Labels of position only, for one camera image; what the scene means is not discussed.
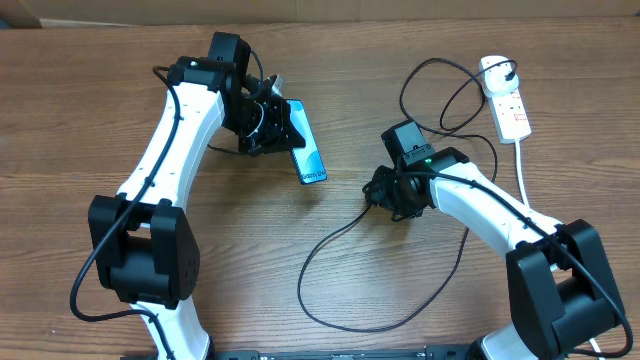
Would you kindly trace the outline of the Samsung Galaxy smartphone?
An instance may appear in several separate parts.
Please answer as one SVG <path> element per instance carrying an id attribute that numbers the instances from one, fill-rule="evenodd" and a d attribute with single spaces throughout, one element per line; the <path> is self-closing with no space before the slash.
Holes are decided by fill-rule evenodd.
<path id="1" fill-rule="evenodd" d="M 287 103 L 290 106 L 290 120 L 305 140 L 303 147 L 293 147 L 291 150 L 299 181 L 302 185 L 324 181 L 328 176 L 304 105 L 298 99 L 288 99 Z"/>

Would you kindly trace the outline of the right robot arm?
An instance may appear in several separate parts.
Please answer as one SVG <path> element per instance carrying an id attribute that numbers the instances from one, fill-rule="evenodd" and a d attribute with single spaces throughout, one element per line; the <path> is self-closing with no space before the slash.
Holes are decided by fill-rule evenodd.
<path id="1" fill-rule="evenodd" d="M 435 151 L 418 125 L 382 133 L 393 162 L 363 192 L 395 221 L 433 208 L 460 221 L 506 265 L 510 325 L 476 340 L 469 359 L 621 358 L 633 347 L 610 263 L 597 230 L 563 223 L 497 187 L 459 150 Z"/>

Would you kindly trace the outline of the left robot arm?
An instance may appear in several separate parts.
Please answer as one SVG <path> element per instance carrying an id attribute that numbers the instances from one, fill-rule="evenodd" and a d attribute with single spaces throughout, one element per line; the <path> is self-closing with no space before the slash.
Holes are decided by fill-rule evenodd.
<path id="1" fill-rule="evenodd" d="M 158 67 L 167 98 L 162 118 L 129 178 L 88 211 L 93 249 L 85 262 L 101 285 L 141 316 L 160 359 L 210 359 L 211 336 L 192 297 L 200 252 L 186 217 L 191 186 L 219 129 L 238 138 L 242 155 L 287 152 L 299 181 L 327 173 L 303 104 L 281 92 L 279 76 L 252 76 L 257 58 L 240 36 L 217 32 L 204 57 Z"/>

